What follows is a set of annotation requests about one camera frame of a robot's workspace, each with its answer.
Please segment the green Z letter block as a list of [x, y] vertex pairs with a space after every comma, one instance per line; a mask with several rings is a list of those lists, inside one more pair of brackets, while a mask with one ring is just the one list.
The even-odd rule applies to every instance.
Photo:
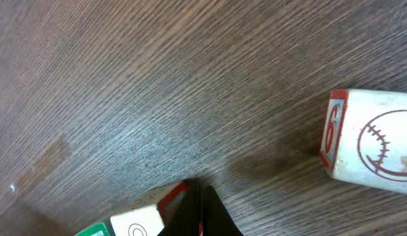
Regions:
[[100, 222], [78, 232], [75, 236], [110, 236], [110, 234], [106, 225]]

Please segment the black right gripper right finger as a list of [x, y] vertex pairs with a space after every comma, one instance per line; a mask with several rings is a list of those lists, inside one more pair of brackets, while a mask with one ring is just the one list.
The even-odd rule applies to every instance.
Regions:
[[243, 236], [212, 186], [206, 186], [202, 198], [204, 236]]

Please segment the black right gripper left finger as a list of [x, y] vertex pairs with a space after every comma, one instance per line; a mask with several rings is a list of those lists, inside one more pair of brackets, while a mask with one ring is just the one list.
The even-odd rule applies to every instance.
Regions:
[[181, 181], [157, 203], [164, 228], [158, 236], [201, 234], [201, 186], [198, 179]]

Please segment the red U letter block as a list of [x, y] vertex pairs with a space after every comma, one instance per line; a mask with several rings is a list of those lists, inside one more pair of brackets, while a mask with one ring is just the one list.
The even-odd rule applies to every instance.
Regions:
[[110, 217], [115, 235], [158, 235], [176, 213], [187, 189], [187, 182], [181, 181], [144, 193]]

